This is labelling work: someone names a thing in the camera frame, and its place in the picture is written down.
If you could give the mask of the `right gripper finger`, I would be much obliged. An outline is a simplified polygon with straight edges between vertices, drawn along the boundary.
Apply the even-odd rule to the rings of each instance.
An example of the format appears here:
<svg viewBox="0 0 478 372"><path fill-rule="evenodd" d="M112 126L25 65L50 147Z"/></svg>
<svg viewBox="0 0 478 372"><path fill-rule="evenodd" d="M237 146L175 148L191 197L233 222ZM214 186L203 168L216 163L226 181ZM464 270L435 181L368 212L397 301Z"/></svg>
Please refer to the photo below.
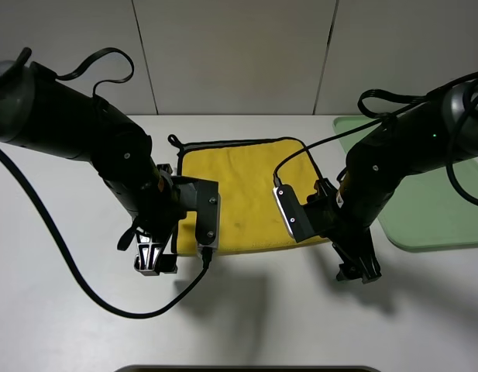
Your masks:
<svg viewBox="0 0 478 372"><path fill-rule="evenodd" d="M339 272L335 278L337 281L352 281L361 278L359 268L340 250L336 243L332 243L332 248L339 255L342 262L339 265Z"/></svg>
<svg viewBox="0 0 478 372"><path fill-rule="evenodd" d="M368 284L381 277L380 264L373 247L371 232L367 229L359 234L359 270L362 282Z"/></svg>

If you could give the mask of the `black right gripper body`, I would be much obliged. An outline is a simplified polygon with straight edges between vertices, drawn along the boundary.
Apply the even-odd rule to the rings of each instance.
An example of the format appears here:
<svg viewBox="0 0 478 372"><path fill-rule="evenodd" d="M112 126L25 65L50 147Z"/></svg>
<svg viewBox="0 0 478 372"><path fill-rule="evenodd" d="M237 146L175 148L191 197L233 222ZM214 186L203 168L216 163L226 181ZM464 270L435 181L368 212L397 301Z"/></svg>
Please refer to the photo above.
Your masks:
<svg viewBox="0 0 478 372"><path fill-rule="evenodd" d="M315 182L315 193L307 197L304 211L316 235L338 248L368 248L373 240L368 228L347 216L336 201L338 190L327 178Z"/></svg>

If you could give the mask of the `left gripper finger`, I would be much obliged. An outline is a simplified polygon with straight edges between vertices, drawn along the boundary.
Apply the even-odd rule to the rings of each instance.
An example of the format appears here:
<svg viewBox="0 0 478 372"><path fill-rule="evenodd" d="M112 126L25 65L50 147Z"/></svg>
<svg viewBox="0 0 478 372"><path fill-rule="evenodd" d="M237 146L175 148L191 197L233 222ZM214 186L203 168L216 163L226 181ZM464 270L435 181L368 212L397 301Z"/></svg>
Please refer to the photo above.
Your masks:
<svg viewBox="0 0 478 372"><path fill-rule="evenodd" d="M177 228L174 228L172 236L170 238L170 250L164 251L160 256L159 268L162 274L175 274L177 273Z"/></svg>
<svg viewBox="0 0 478 372"><path fill-rule="evenodd" d="M163 251L160 242L154 242L150 234L136 231L136 248L134 269L144 276L159 276L159 259Z"/></svg>

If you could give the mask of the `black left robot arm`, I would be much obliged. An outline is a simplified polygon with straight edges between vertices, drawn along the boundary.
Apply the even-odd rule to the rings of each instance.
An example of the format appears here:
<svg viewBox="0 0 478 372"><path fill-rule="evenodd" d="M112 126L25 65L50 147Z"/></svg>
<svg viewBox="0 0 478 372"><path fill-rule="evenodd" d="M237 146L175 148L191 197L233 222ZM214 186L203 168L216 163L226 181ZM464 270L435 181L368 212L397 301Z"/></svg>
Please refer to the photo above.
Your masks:
<svg viewBox="0 0 478 372"><path fill-rule="evenodd" d="M0 61L0 142L91 164L132 218L118 250L147 237L135 269L145 275L175 273L177 257L164 249L185 212L170 166L153 162L151 137L125 114L96 92L84 95L66 85L102 57L128 54L107 47L59 75L30 63L31 53L25 48L16 60Z"/></svg>

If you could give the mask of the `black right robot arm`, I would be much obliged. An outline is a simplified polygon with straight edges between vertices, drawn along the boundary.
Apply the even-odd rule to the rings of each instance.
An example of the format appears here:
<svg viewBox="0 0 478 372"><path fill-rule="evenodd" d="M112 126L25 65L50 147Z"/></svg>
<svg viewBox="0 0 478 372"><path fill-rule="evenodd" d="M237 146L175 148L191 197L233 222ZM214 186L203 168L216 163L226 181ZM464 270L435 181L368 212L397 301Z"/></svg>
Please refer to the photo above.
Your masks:
<svg viewBox="0 0 478 372"><path fill-rule="evenodd" d="M426 95L365 91L359 110L376 127L346 155L339 186L322 178L304 210L315 235L332 242L342 262L337 281L380 278L370 225L408 176L445 168L455 191L478 206L478 197L459 183L454 165L478 157L478 72L467 74ZM379 98L403 108L380 113L363 100Z"/></svg>

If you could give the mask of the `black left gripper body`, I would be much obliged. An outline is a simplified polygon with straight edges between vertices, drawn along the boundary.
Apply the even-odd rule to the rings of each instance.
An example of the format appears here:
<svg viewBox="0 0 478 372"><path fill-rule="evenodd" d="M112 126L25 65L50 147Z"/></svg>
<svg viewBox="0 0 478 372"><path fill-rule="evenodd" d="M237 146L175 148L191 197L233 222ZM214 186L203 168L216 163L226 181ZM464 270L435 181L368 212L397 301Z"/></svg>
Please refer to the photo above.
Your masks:
<svg viewBox="0 0 478 372"><path fill-rule="evenodd" d="M118 200L132 218L131 226L118 241L119 250L127 250L137 231L151 237L158 247L167 245L178 220L184 217L180 191L174 185L173 168L157 164L156 175L141 188L118 191Z"/></svg>

